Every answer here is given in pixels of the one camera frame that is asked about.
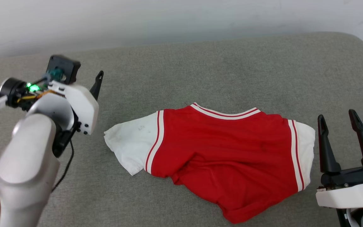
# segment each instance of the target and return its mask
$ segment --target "t-shirt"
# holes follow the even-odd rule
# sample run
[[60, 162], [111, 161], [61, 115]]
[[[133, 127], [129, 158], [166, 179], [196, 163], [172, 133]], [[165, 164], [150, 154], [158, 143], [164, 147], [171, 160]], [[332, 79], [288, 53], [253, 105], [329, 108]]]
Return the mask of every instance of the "t-shirt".
[[131, 175], [171, 177], [232, 223], [304, 190], [314, 158], [308, 125], [257, 108], [224, 114], [197, 103], [115, 125], [105, 141]]

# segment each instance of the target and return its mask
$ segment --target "black mount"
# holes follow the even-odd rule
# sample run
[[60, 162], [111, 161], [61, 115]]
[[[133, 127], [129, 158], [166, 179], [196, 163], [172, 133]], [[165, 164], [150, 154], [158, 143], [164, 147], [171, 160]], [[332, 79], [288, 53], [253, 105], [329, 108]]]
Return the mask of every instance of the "black mount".
[[[328, 139], [328, 128], [323, 115], [317, 118], [319, 130], [319, 154], [320, 154], [320, 171], [324, 173], [321, 176], [321, 184], [327, 190], [338, 189], [342, 187], [351, 187], [363, 184], [363, 124], [355, 110], [350, 109], [348, 112], [353, 130], [358, 135], [358, 141], [362, 152], [362, 167], [342, 170], [340, 164], [334, 158]], [[341, 227], [350, 227], [348, 220], [345, 218], [345, 209], [337, 209], [338, 219]]]
[[80, 67], [81, 63], [79, 61], [71, 60], [62, 55], [53, 55], [50, 57], [46, 72], [60, 69], [65, 76], [65, 79], [61, 83], [72, 84], [77, 80], [77, 73]]
[[92, 88], [90, 89], [90, 93], [94, 96], [96, 101], [99, 97], [99, 92], [101, 91], [102, 81], [103, 81], [103, 71], [100, 71], [95, 78], [95, 84], [93, 84]]

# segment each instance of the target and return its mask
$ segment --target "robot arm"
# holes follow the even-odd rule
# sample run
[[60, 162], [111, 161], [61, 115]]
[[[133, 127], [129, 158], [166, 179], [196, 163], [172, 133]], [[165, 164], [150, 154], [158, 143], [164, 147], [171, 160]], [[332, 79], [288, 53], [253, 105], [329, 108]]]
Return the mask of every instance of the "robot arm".
[[363, 227], [363, 124], [353, 110], [349, 110], [351, 125], [358, 135], [362, 152], [362, 167], [342, 170], [334, 158], [328, 140], [328, 128], [323, 115], [318, 117], [320, 171], [322, 187], [316, 199], [321, 207], [337, 210], [341, 227]]
[[0, 158], [1, 227], [37, 225], [60, 166], [57, 158], [75, 131], [86, 135], [95, 129], [103, 71], [89, 91], [73, 83], [79, 67], [52, 56], [41, 80], [45, 86], [13, 78], [1, 86], [6, 105], [27, 111]]

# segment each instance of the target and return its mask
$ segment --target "shirt sleeve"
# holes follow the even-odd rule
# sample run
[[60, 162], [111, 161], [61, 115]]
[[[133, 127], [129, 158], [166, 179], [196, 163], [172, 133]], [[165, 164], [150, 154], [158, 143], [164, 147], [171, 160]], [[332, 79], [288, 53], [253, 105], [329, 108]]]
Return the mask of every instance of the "shirt sleeve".
[[305, 124], [295, 122], [298, 133], [298, 161], [303, 177], [303, 189], [310, 184], [310, 173], [314, 158], [315, 130]]
[[114, 125], [105, 132], [105, 142], [120, 164], [135, 175], [144, 169], [158, 133], [158, 112]]

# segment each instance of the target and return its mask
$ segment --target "gray cushion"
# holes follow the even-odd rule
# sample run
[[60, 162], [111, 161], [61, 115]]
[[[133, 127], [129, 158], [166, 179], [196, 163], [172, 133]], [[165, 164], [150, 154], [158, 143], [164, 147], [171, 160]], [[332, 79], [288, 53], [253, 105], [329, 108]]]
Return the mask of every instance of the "gray cushion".
[[[91, 87], [105, 71], [97, 128], [73, 137], [75, 158], [50, 197], [39, 226], [232, 226], [215, 205], [170, 179], [142, 171], [134, 177], [105, 145], [111, 126], [159, 109], [193, 102], [224, 113], [257, 107], [317, 129], [323, 114], [343, 168], [360, 166], [348, 109], [363, 121], [363, 42], [342, 33], [309, 33], [247, 40], [163, 44], [68, 53], [82, 63], [78, 83]], [[48, 55], [0, 60], [0, 83], [33, 81]], [[0, 154], [24, 112], [0, 112]], [[334, 209], [318, 207], [318, 145], [306, 190], [239, 226], [338, 226]], [[60, 158], [62, 173], [70, 150]]]

